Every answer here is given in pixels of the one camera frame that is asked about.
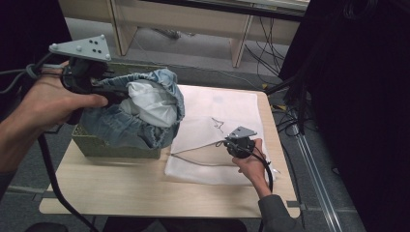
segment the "sleeve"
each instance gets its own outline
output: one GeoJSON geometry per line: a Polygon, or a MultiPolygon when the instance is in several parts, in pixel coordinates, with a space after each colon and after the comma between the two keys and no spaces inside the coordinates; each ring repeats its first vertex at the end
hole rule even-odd
{"type": "Polygon", "coordinates": [[[0,173],[0,201],[14,176],[15,172],[0,173]]]}
{"type": "Polygon", "coordinates": [[[302,232],[305,229],[292,218],[278,195],[268,195],[259,200],[265,232],[302,232]]]}

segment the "blue denim fabric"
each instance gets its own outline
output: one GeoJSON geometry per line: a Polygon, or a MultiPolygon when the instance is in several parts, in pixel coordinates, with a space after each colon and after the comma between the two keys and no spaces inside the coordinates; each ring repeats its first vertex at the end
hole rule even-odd
{"type": "Polygon", "coordinates": [[[159,149],[169,146],[185,116],[184,97],[177,86],[177,75],[167,69],[133,73],[101,81],[105,85],[127,86],[138,79],[159,83],[177,100],[177,121],[170,128],[159,128],[123,111],[119,104],[104,108],[86,108],[80,124],[111,147],[159,149]]]}

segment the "desk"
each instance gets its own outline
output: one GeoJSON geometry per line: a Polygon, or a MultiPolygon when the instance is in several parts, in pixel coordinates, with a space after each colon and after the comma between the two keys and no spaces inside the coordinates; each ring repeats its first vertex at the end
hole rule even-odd
{"type": "MultiPolygon", "coordinates": [[[[307,0],[288,0],[298,6],[293,11],[303,13],[307,0]]],[[[277,8],[277,1],[218,0],[240,6],[268,4],[277,8]]],[[[252,15],[173,6],[137,0],[59,0],[65,17],[111,23],[118,55],[126,55],[137,27],[169,29],[230,38],[232,65],[239,67],[246,40],[266,42],[264,29],[269,33],[270,18],[262,18],[264,28],[252,15]]],[[[275,19],[272,43],[290,45],[299,22],[275,19]]]]}
{"type": "MultiPolygon", "coordinates": [[[[286,201],[296,201],[267,97],[262,92],[246,92],[257,95],[267,150],[275,169],[281,172],[274,193],[282,197],[285,205],[286,201]]],[[[260,218],[253,187],[170,181],[164,175],[169,151],[169,147],[162,149],[160,159],[86,158],[71,142],[56,174],[67,200],[84,215],[260,218]]],[[[68,213],[55,198],[43,199],[40,211],[68,213]]],[[[300,214],[299,208],[288,211],[294,218],[300,214]]]]}

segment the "green box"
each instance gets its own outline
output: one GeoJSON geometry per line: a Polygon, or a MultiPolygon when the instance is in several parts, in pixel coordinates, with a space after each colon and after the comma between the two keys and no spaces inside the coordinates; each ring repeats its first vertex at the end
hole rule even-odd
{"type": "Polygon", "coordinates": [[[85,157],[159,159],[161,149],[145,150],[135,147],[110,147],[102,139],[89,134],[81,125],[73,131],[73,140],[85,157]]]}

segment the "person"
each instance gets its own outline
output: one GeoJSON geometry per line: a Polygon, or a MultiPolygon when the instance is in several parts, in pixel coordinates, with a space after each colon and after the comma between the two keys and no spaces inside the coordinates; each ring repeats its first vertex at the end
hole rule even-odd
{"type": "MultiPolygon", "coordinates": [[[[103,96],[79,95],[66,90],[56,77],[61,71],[57,69],[43,74],[20,105],[0,123],[0,200],[18,165],[43,132],[64,124],[78,108],[103,107],[108,104],[103,96]]],[[[261,150],[261,145],[262,140],[256,139],[256,148],[261,150]]],[[[256,149],[255,154],[264,156],[256,149]]],[[[232,161],[250,179],[260,197],[258,204],[266,232],[303,231],[297,220],[287,213],[280,197],[271,194],[264,178],[264,167],[258,159],[234,158],[232,161]]]]}

